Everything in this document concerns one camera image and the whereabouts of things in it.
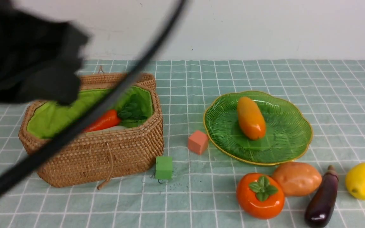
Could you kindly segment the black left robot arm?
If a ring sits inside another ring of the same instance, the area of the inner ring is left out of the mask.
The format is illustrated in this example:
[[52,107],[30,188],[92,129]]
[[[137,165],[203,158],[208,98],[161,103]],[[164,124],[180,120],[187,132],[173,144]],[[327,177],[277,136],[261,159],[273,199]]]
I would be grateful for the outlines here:
[[71,22],[42,19],[0,0],[0,104],[72,104],[81,85],[80,51],[88,39]]

